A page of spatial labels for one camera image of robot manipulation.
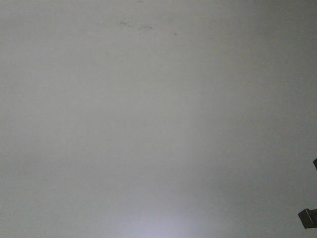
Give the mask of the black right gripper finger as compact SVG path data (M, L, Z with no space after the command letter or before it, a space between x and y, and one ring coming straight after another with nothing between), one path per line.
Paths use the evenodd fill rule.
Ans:
M305 229L317 228L317 209L304 209L298 217Z

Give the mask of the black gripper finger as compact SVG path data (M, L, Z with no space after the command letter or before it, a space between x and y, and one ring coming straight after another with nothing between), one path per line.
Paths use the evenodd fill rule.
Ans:
M317 158L313 161L315 168L317 169Z

